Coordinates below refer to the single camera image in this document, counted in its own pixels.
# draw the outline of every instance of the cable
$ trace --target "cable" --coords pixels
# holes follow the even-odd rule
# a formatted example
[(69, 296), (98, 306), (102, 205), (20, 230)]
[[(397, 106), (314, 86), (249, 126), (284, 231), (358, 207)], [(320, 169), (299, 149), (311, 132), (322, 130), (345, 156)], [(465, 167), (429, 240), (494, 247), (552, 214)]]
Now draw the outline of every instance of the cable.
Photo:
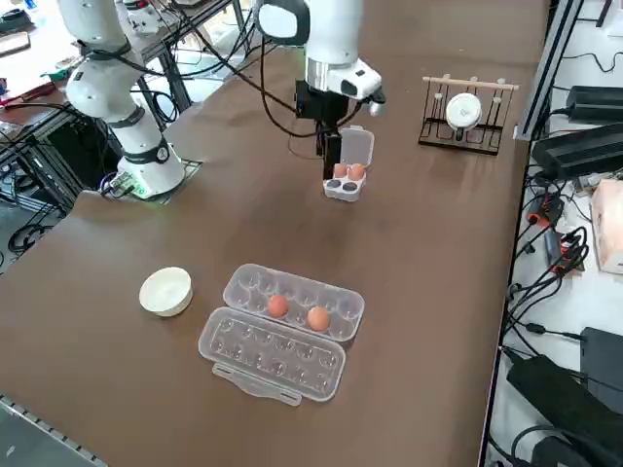
[(596, 441), (590, 438), (575, 434), (572, 431), (566, 430), (565, 428), (557, 428), (555, 426), (550, 426), (550, 425), (535, 425), (531, 428), (525, 429), (519, 435), (517, 435), (515, 439), (513, 440), (513, 445), (510, 450), (511, 457), (517, 458), (517, 446), (519, 446), (519, 443), (521, 442), (521, 440), (525, 438), (527, 435), (529, 435), (530, 433), (533, 433), (536, 431), (552, 431), (555, 433), (560, 433), (562, 435), (565, 435), (568, 438), (574, 439), (576, 442), (579, 441), (585, 444), (586, 446), (591, 447), (591, 449), (598, 450), (601, 454), (604, 454), (607, 457), (612, 458), (613, 460), (616, 461), (615, 467), (623, 466), (623, 458), (621, 458), (619, 454), (615, 453), (614, 451), (604, 448), (604, 446), (600, 445), (599, 443), (597, 443)]
[[(178, 10), (178, 11), (179, 11), (180, 15), (183, 17), (184, 22), (186, 22), (197, 33), (197, 36), (202, 40), (202, 42), (205, 45), (205, 47), (214, 56), (216, 56), (216, 58), (218, 58), (221, 63), (223, 63), (227, 68), (230, 69), (230, 71), (232, 71), (232, 73), (234, 73), (236, 76), (241, 78), (245, 83), (250, 85), (252, 88), (254, 88), (254, 89), (258, 90), (258, 91), (262, 91), (262, 89), (258, 85), (253, 83), (253, 81), (251, 81), (244, 74), (238, 72), (237, 69), (235, 68), (235, 66), (233, 66), (231, 63), (229, 63), (220, 53), (218, 53), (218, 51), (216, 51), (216, 49), (214, 49), (214, 47), (212, 47), (212, 45), (200, 34), (200, 32), (198, 31), (197, 27), (190, 21), (188, 15), (186, 15), (186, 12), (184, 12), (183, 10)], [(103, 50), (90, 50), (90, 53), (91, 54), (98, 54), (98, 55), (105, 56), (105, 57), (108, 57), (108, 58), (115, 58), (115, 59), (119, 60), (121, 63), (126, 64), (130, 68), (133, 68), (135, 70), (141, 71), (141, 72), (143, 72), (145, 74), (154, 75), (154, 76), (160, 76), (162, 78), (168, 78), (167, 74), (160, 73), (158, 71), (155, 71), (155, 70), (152, 70), (152, 69), (147, 68), (145, 66), (142, 66), (142, 65), (139, 65), (137, 63), (134, 63), (133, 61), (128, 60), (125, 57), (123, 57), (121, 54), (111, 53), (111, 52), (103, 51)], [(187, 74), (176, 73), (174, 76), (176, 76), (177, 78), (183, 79), (183, 78), (189, 78), (189, 77), (192, 77), (192, 76), (204, 73), (204, 72), (205, 72), (204, 70), (198, 70), (198, 71), (194, 71), (192, 73), (187, 73)], [(267, 95), (268, 97), (270, 97), (272, 100), (274, 100), (276, 103), (278, 103), (282, 107), (284, 107), (284, 108), (288, 109), (289, 111), (291, 111), (292, 113), (296, 113), (296, 109), (294, 107), (292, 107), (291, 105), (283, 102), (278, 97), (272, 95), (271, 93), (269, 93), (267, 91), (264, 91), (264, 94)]]
[(540, 352), (538, 350), (536, 350), (529, 342), (528, 340), (524, 337), (524, 335), (519, 331), (519, 328), (515, 325), (515, 323), (511, 324), (511, 329), (513, 331), (515, 331), (515, 334), (517, 334), (517, 337), (520, 339), (521, 342), (524, 343), (524, 345), (530, 350), (530, 352), (532, 352), (532, 354), (534, 356), (538, 356), (540, 355)]
[(522, 237), (523, 237), (525, 234), (527, 234), (527, 233), (528, 233), (528, 231), (530, 230), (530, 227), (532, 227), (534, 224), (536, 224), (536, 222), (534, 222), (534, 223), (532, 223), (532, 224), (528, 224), (528, 225), (526, 226), (526, 228), (525, 228), (525, 229), (523, 229), (523, 230), (522, 230), (522, 232), (521, 232), (519, 235), (517, 235), (517, 240), (516, 240), (516, 241), (521, 240), (521, 239), (522, 239)]
[[(266, 51), (266, 53), (264, 54), (264, 56), (266, 56), (266, 55), (268, 55), (269, 53), (271, 53), (271, 52), (272, 52), (273, 50), (275, 50), (277, 47), (278, 47), (277, 45), (272, 46), (270, 49), (268, 49), (268, 50)], [(238, 70), (239, 70), (239, 71), (244, 71), (244, 70), (246, 70), (246, 69), (247, 69), (247, 68), (249, 68), (250, 66), (254, 65), (255, 63), (257, 63), (257, 62), (258, 62), (261, 58), (262, 58), (261, 56), (258, 56), (257, 58), (252, 59), (251, 61), (249, 61), (248, 63), (246, 63), (244, 66), (242, 66), (241, 68), (239, 68)]]
[(623, 55), (623, 52), (617, 52), (616, 54), (612, 56), (612, 64), (610, 65), (609, 68), (604, 68), (600, 60), (592, 52), (587, 53), (587, 54), (564, 56), (563, 60), (575, 60), (577, 58), (582, 58), (583, 56), (591, 56), (595, 60), (595, 63), (597, 63), (597, 66), (600, 67), (600, 70), (602, 70), (602, 73), (611, 73), (612, 70), (614, 70), (614, 68), (616, 67), (616, 58), (618, 55)]
[(543, 336), (545, 334), (551, 334), (554, 336), (562, 336), (564, 338), (573, 339), (575, 341), (585, 341), (585, 339), (579, 334), (560, 332), (560, 331), (550, 331), (545, 326), (543, 326), (542, 324), (538, 324), (538, 323), (522, 323), (521, 321), (517, 320), (515, 321), (515, 324), (523, 326), (524, 328), (526, 328), (526, 331), (528, 331), (529, 333), (537, 334), (539, 336)]
[(575, 209), (577, 209), (577, 213), (588, 223), (593, 224), (593, 220), (588, 217), (586, 214), (584, 214), (584, 212), (582, 212), (582, 209), (580, 209), (580, 206), (577, 205), (577, 201), (575, 199), (573, 199), (573, 197), (575, 196), (575, 192), (573, 192), (573, 194), (571, 196), (569, 195), (561, 195), (562, 198), (566, 198), (569, 200), (569, 202), (573, 203), (573, 205), (575, 206)]
[(588, 238), (588, 233), (586, 231), (585, 228), (583, 227), (579, 227), (573, 231), (571, 231), (570, 233), (566, 233), (563, 236), (563, 239), (570, 239), (572, 238), (572, 242), (570, 243), (570, 246), (568, 248), (568, 251), (573, 251), (574, 255), (571, 258), (571, 262), (570, 264), (566, 265), (563, 269), (562, 272), (557, 271), (556, 272), (556, 278), (559, 280), (558, 285), (556, 287), (556, 289), (551, 292), (550, 294), (547, 294), (543, 297), (540, 297), (539, 299), (537, 299), (536, 301), (534, 301), (533, 303), (531, 303), (530, 305), (528, 305), (521, 313), (519, 316), (514, 316), (515, 311), (517, 309), (519, 309), (519, 307), (523, 304), (525, 304), (529, 299), (531, 299), (532, 297), (535, 297), (537, 294), (539, 294), (541, 291), (545, 290), (545, 288), (549, 287), (551, 285), (551, 281), (545, 281), (544, 283), (541, 283), (541, 280), (543, 280), (543, 278), (552, 271), (552, 268), (554, 268), (555, 266), (557, 266), (563, 259), (568, 260), (569, 257), (566, 257), (564, 255), (561, 255), (560, 258), (558, 258), (558, 260), (556, 260), (552, 265), (550, 265), (545, 272), (534, 282), (534, 284), (532, 286), (537, 286), (539, 287), (538, 290), (532, 291), (532, 286), (529, 287), (524, 295), (519, 299), (518, 303), (516, 303), (515, 305), (513, 305), (512, 307), (510, 307), (509, 309), (506, 310), (505, 312), (505, 317), (506, 319), (504, 319), (504, 329), (502, 331), (502, 335), (505, 336), (510, 329), (514, 326), (515, 323), (517, 323), (518, 321), (521, 320), (521, 318), (528, 312), (528, 310), (530, 308), (532, 308), (533, 306), (535, 306), (536, 304), (542, 302), (545, 299), (548, 299), (552, 296), (554, 296), (556, 293), (558, 293), (558, 291), (561, 289), (562, 285), (563, 285), (563, 277), (565, 275), (567, 275), (570, 271), (572, 271), (573, 269), (575, 269), (577, 266), (579, 266), (588, 256), (588, 252), (589, 252), (589, 248), (587, 245), (587, 238)]
[(522, 253), (524, 253), (525, 251), (527, 251), (528, 249), (530, 249), (530, 246), (532, 246), (532, 244), (537, 241), (539, 238), (541, 238), (547, 231), (549, 231), (552, 228), (552, 224), (549, 224), (547, 227), (541, 229), (541, 231), (539, 233), (537, 233), (533, 238), (531, 238), (530, 240), (528, 240), (526, 243), (524, 243), (524, 245), (519, 249), (519, 251), (515, 254), (515, 258), (514, 260), (516, 261), (517, 258), (519, 258), (521, 256)]
[[(179, 117), (179, 114), (180, 114), (179, 106), (177, 105), (177, 102), (175, 102), (175, 99), (173, 99), (173, 97), (170, 94), (167, 94), (166, 92), (162, 92), (160, 90), (131, 90), (130, 92), (141, 93), (141, 94), (147, 92), (147, 93), (152, 94), (151, 99), (152, 99), (152, 106), (154, 109), (154, 113), (161, 121), (165, 122), (166, 124), (172, 124)], [(165, 111), (163, 110), (162, 106), (160, 105), (160, 102), (158, 101), (159, 96), (166, 97), (170, 101), (170, 103), (173, 105), (173, 111), (171, 112), (170, 115), (167, 115)]]
[(27, 107), (48, 107), (51, 109), (56, 109), (56, 110), (60, 110), (61, 112), (66, 112), (68, 114), (73, 115), (74, 117), (78, 118), (78, 119), (84, 119), (87, 116), (77, 110), (74, 110), (71, 107), (68, 107), (66, 105), (62, 105), (62, 104), (52, 104), (52, 103), (35, 103), (35, 102), (19, 102), (17, 104), (9, 104), (9, 105), (5, 105), (4, 108), (7, 110), (11, 110), (11, 109), (22, 109), (22, 108), (27, 108)]
[[(265, 91), (265, 88), (264, 88), (264, 55), (265, 55), (265, 48), (266, 48), (266, 40), (263, 37), (262, 38), (262, 54), (260, 55), (260, 88), (261, 88), (261, 93), (262, 93), (262, 105), (264, 106), (264, 111), (266, 112), (266, 115), (268, 116), (268, 118), (271, 121), (271, 123), (274, 126), (276, 126), (277, 128), (279, 128), (281, 131), (283, 131), (284, 133), (290, 135), (293, 138), (309, 138), (309, 137), (312, 137), (312, 136), (317, 136), (319, 134), (330, 133), (331, 131), (334, 131), (334, 128), (325, 128), (325, 129), (314, 131), (312, 133), (295, 133), (293, 131), (290, 131), (288, 128), (286, 128), (282, 124), (280, 124), (275, 119), (275, 117), (271, 113), (271, 109), (269, 108), (268, 102), (266, 101), (266, 91)], [(361, 106), (362, 106), (361, 102), (357, 102), (356, 105), (354, 106), (354, 109), (352, 110), (352, 112), (350, 112), (349, 115), (347, 115), (343, 120), (341, 120), (340, 122), (337, 123), (337, 127), (343, 126), (346, 123), (348, 123), (350, 120), (352, 120), (352, 118), (355, 115), (357, 115), (357, 112), (359, 112), (359, 110), (361, 110)]]

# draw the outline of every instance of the egg carton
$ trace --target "egg carton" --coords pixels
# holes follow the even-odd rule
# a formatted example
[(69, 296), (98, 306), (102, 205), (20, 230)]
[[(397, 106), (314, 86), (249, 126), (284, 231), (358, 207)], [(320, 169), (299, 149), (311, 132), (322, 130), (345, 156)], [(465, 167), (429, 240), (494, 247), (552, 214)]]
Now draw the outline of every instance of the egg carton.
[[(351, 168), (360, 163), (366, 169), (372, 163), (374, 152), (374, 133), (364, 129), (363, 126), (351, 125), (340, 130), (342, 135), (342, 152), (340, 163)], [(366, 183), (367, 173), (358, 181), (349, 180), (348, 177), (324, 180), (322, 186), (324, 194), (328, 198), (341, 199), (342, 201), (355, 202), (361, 195), (361, 190)]]
[(322, 182), (324, 194), (328, 198), (341, 199), (342, 201), (355, 202), (361, 195), (361, 190), (366, 183), (367, 174), (358, 181), (350, 180), (347, 176), (342, 178), (332, 178)]
[[(268, 313), (268, 301), (273, 295), (281, 295), (288, 302), (288, 312), (280, 319)], [(363, 297), (351, 290), (257, 265), (239, 267), (223, 299), (232, 308), (339, 342), (354, 338), (365, 308)], [(308, 311), (315, 306), (329, 311), (329, 328), (323, 333), (308, 324)]]
[(244, 392), (290, 406), (331, 399), (346, 363), (335, 342), (227, 307), (210, 314), (199, 339), (212, 372)]

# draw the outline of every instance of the brown egg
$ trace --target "brown egg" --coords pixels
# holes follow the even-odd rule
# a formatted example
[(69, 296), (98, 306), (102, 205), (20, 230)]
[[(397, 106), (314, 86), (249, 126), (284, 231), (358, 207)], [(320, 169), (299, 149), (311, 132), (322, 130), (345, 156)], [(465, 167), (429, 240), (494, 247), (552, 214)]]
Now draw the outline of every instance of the brown egg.
[(288, 312), (288, 301), (281, 295), (269, 298), (269, 315), (272, 318), (282, 318)]
[(348, 170), (348, 179), (357, 182), (363, 178), (366, 173), (366, 167), (360, 163), (354, 163)]
[(336, 163), (333, 166), (333, 178), (342, 178), (347, 176), (347, 165), (345, 163)]
[(310, 327), (322, 333), (329, 328), (329, 311), (324, 306), (315, 306), (308, 311), (308, 324)]

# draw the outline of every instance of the table surface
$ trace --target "table surface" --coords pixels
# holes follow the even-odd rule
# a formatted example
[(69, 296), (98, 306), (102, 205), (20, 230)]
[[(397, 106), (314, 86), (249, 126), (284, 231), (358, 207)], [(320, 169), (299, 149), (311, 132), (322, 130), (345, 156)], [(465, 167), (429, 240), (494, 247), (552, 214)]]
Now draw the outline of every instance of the table surface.
[[(476, 463), (528, 148), (512, 125), (496, 158), (419, 146), (421, 76), (530, 83), (548, 5), (382, 3), (366, 4), (360, 51), (388, 106), (354, 120), (376, 136), (360, 201), (325, 198), (320, 162), (289, 154), (259, 95), (231, 80), (167, 131), (180, 156), (204, 161), (169, 205), (82, 194), (3, 276), (3, 393), (112, 466)], [(269, 89), (291, 98), (299, 63), (269, 55)], [(332, 401), (252, 398), (200, 357), (202, 327), (245, 263), (365, 298)], [(195, 297), (161, 320), (138, 290), (170, 265), (189, 271)]]

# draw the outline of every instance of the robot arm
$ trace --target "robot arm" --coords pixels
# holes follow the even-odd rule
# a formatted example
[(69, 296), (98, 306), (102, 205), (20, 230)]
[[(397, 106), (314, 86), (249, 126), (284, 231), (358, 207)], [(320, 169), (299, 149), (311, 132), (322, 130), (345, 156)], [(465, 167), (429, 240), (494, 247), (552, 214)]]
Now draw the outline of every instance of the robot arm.
[(385, 103), (381, 75), (359, 58), (363, 0), (258, 0), (256, 23), (276, 44), (305, 46), (315, 90)]
[(381, 75), (359, 58), (357, 44), (364, 0), (256, 0), (256, 24), (274, 43), (305, 46), (306, 77), (296, 83), (296, 115), (315, 120), (322, 177), (333, 178), (342, 158), (340, 122), (348, 100), (385, 105)]
[[(142, 65), (121, 27), (113, 0), (59, 0), (69, 32), (92, 50)], [(184, 166), (166, 143), (150, 112), (130, 90), (142, 73), (114, 56), (87, 58), (67, 83), (67, 98), (80, 112), (105, 122), (124, 149), (119, 174), (131, 177), (134, 193), (150, 198), (169, 192), (184, 179)]]

